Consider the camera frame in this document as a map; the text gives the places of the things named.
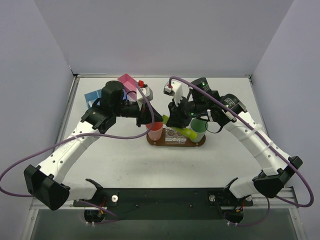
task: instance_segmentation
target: red cup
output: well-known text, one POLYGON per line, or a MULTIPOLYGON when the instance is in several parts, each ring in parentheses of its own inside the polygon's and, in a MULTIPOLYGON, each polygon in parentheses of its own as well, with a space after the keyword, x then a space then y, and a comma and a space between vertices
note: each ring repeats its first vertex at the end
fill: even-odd
MULTIPOLYGON (((151 128, 151 123, 145 125, 146 129, 151 128)), ((148 132, 148 136, 152 141, 158 141, 161 138, 162 129, 164 128, 164 124, 162 122, 155 122, 153 128, 150 132, 148 132)))

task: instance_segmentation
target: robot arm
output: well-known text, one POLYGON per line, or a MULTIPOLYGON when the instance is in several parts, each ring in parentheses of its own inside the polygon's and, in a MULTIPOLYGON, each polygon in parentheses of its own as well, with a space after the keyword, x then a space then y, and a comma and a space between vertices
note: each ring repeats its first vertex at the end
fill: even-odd
POLYGON ((279 156, 274 154, 270 147, 275 148, 297 169, 302 165, 302 160, 297 156, 290 157, 276 146, 262 131, 262 126, 252 119, 244 104, 236 96, 232 94, 220 96, 217 91, 210 89, 205 77, 194 80, 192 84, 211 95, 227 108, 233 110, 253 126, 253 130, 192 88, 190 88, 189 92, 192 94, 193 100, 189 101, 188 98, 183 97, 181 84, 177 81, 172 81, 171 86, 167 83, 163 90, 165 94, 173 96, 172 102, 168 105, 170 117, 167 126, 177 128, 187 127, 192 118, 200 117, 208 117, 208 121, 217 122, 221 127, 232 133, 248 149, 260 164, 262 170, 258 176, 233 179, 225 187, 225 190, 230 191, 232 196, 238 199, 238 201, 256 193, 261 193, 268 198, 274 198, 292 177, 294 171, 279 156), (268 145, 255 134, 256 132, 266 139, 268 145))
MULTIPOLYGON (((143 82, 140 82, 139 86, 146 98, 151 101, 152 90, 143 82)), ((93 198, 99 185, 91 179, 86 179, 91 184, 72 187, 64 185, 63 182, 73 164, 91 144, 100 138, 101 134, 116 123, 117 117, 136 118, 136 125, 139 127, 152 122, 151 113, 142 95, 137 94, 137 102, 123 100, 123 90, 122 83, 107 82, 101 91, 101 99, 97 99, 85 112, 68 137, 68 139, 74 139, 58 147, 36 167, 29 165, 24 170, 28 192, 51 210, 60 208, 69 200, 93 198)), ((154 109, 153 112, 155 121, 162 122, 161 115, 154 109)))

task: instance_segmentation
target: white wall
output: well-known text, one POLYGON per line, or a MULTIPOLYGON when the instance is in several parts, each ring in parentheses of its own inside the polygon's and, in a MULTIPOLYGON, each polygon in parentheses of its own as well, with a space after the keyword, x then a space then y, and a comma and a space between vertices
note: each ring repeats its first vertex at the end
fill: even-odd
POLYGON ((293 0, 34 0, 77 74, 252 74, 293 0))
MULTIPOLYGON (((55 39, 32 0, 2 0, 0 7, 0 169, 53 144, 73 80, 55 39)), ((23 170, 1 181, 27 194, 23 170)), ((31 199, 0 193, 0 239, 20 239, 31 199)))
MULTIPOLYGON (((319 239, 320 1, 295 0, 253 74, 253 87, 271 138, 303 160, 315 202, 300 208, 308 239, 319 239)), ((298 201, 309 196, 298 177, 298 201)))

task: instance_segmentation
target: brown tray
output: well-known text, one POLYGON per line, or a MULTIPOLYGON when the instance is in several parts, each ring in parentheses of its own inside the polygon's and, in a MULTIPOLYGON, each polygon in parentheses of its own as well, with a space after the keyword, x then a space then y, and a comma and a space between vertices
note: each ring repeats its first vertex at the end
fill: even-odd
POLYGON ((192 142, 189 138, 186 138, 186 141, 183 144, 178 143, 166 143, 166 129, 162 129, 161 138, 158 141, 153 141, 150 139, 149 135, 146 135, 146 140, 150 145, 158 146, 158 147, 200 147, 206 141, 206 135, 203 136, 200 142, 192 142))

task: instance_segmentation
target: table surface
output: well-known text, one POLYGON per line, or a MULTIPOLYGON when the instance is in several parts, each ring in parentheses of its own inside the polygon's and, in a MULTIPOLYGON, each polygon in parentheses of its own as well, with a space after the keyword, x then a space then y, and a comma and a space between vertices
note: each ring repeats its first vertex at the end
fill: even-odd
MULTIPOLYGON (((196 78, 186 78, 189 82, 196 78)), ((117 78, 80 78, 67 122, 66 138, 87 110, 85 94, 101 89, 117 78)), ((172 97, 163 94, 168 81, 164 77, 139 77, 153 91, 151 104, 160 113, 169 115, 172 97)), ((212 90, 220 95, 236 95, 247 107, 253 119, 262 124, 259 109, 248 78, 207 78, 212 90)), ((184 84, 186 96, 188 87, 184 84)), ((209 130, 219 129, 209 123, 209 130)), ((143 133, 135 118, 117 118, 107 134, 135 136, 143 133)), ((101 137, 72 166, 65 182, 86 184, 86 178, 105 188, 206 188, 224 187, 235 177, 258 175, 261 167, 247 149, 228 131, 206 133, 201 147, 151 146, 145 136, 132 140, 101 137)))

